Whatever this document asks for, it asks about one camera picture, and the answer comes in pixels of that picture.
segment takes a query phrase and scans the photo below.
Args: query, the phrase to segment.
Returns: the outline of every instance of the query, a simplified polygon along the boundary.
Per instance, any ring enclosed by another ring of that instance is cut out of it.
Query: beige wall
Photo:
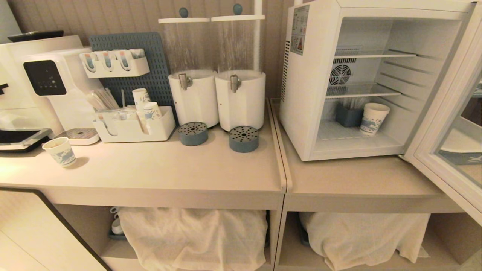
[[[90,35],[158,31],[159,18],[233,15],[235,3],[243,14],[253,13],[253,0],[8,0],[23,32],[62,29],[89,44]],[[280,96],[286,14],[293,0],[264,0],[266,15],[266,95]]]

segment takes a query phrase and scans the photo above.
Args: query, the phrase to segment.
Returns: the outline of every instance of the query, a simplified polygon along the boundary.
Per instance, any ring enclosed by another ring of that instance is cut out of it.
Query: fridge door
[[[405,158],[482,225],[482,2]]]

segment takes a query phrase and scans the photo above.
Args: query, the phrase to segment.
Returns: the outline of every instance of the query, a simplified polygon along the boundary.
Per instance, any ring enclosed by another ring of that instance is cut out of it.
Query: organizer tray
[[[173,110],[170,106],[159,107],[162,117],[158,120],[146,120],[150,127],[150,134],[142,132],[139,121],[116,121],[117,135],[111,135],[103,122],[93,122],[104,143],[115,142],[142,142],[142,141],[165,141],[173,132],[176,124],[174,122]]]
[[[85,65],[82,65],[89,78],[137,77],[150,72],[146,57],[133,59],[130,70],[124,70],[120,60],[112,61],[112,66],[114,67],[112,71],[104,69],[102,61],[94,61],[94,64],[97,67],[95,72],[89,71]]]

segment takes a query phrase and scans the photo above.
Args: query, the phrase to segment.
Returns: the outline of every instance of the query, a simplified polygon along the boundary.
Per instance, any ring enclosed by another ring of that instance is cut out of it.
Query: pegboard
[[[133,105],[132,90],[146,88],[153,102],[160,106],[172,106],[176,118],[173,96],[169,87],[169,71],[157,32],[93,35],[89,38],[92,51],[142,48],[146,52],[150,72],[137,77],[99,78],[109,88],[119,105],[122,104],[121,89],[125,91],[126,105]]]

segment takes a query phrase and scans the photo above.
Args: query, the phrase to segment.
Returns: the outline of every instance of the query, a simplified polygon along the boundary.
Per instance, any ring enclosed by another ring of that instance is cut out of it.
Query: warning label
[[[293,14],[293,28],[291,31],[291,49],[293,53],[303,55],[305,47],[306,27],[308,24],[309,5],[295,8]]]

